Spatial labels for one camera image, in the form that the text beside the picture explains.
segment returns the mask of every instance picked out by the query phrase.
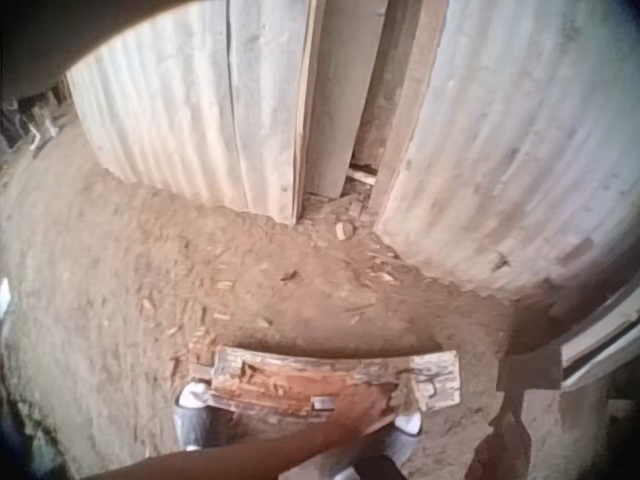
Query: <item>corrugated metal sheet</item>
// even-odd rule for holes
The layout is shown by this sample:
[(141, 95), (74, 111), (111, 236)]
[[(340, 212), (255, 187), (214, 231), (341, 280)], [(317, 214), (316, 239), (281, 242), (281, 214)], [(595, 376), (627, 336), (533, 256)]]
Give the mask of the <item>corrugated metal sheet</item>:
[(208, 0), (69, 72), (100, 161), (126, 181), (291, 223), (308, 0)]
[(450, 0), (376, 231), (430, 275), (519, 294), (640, 234), (640, 41), (609, 0)]

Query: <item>dirt floor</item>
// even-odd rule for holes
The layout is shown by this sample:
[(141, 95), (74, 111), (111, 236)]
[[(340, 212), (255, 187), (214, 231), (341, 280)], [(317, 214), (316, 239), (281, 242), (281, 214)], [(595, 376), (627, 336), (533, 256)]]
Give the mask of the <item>dirt floor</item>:
[[(348, 200), (310, 199), (289, 227), (125, 184), (75, 115), (62, 121), (35, 158), (22, 149), (3, 168), (0, 274), (14, 294), (11, 390), (37, 406), (76, 474), (176, 449), (173, 398), (205, 325), (212, 345), (290, 355), (457, 350), (462, 403), (425, 417), (403, 470), (464, 478), (502, 401), (497, 365), (514, 322), (546, 317), (423, 277), (366, 223), (338, 241)], [(298, 472), (288, 478), (312, 478)]]

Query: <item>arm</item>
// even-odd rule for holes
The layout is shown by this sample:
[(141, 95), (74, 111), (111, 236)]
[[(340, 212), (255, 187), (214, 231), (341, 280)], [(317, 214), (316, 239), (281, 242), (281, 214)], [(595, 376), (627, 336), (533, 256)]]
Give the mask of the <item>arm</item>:
[(333, 416), (273, 440), (258, 440), (232, 447), (177, 452), (143, 460), (95, 477), (100, 480), (146, 478), (184, 480), (249, 480), (276, 478), (279, 474), (333, 447), (380, 426), (388, 394), (371, 385), (354, 385), (340, 393)]

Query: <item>person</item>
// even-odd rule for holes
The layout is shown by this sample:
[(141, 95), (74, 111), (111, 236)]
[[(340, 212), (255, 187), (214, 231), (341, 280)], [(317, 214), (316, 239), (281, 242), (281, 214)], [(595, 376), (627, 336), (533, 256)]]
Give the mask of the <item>person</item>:
[(367, 451), (360, 449), (351, 462), (331, 474), (331, 478), (404, 479), (398, 464), (411, 454), (421, 431), (419, 412), (397, 416), (389, 411), (388, 388), (359, 384), (340, 392), (333, 414), (323, 423), (310, 424), (276, 439), (220, 446), (223, 436), (211, 435), (212, 430), (216, 433), (216, 428), (210, 426), (215, 423), (216, 415), (224, 411), (201, 403), (198, 393), (204, 389), (204, 384), (190, 384), (176, 401), (176, 429), (185, 450), (148, 458), (92, 478), (274, 479), (316, 455), (368, 437), (376, 439), (369, 443), (377, 448), (369, 445)]

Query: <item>hand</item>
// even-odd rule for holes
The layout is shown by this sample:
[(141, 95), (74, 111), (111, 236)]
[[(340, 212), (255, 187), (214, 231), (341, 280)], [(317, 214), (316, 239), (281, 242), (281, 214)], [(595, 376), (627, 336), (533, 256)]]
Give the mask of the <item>hand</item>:
[(340, 391), (336, 408), (329, 422), (347, 436), (358, 437), (377, 430), (394, 418), (387, 407), (393, 384), (350, 385)]

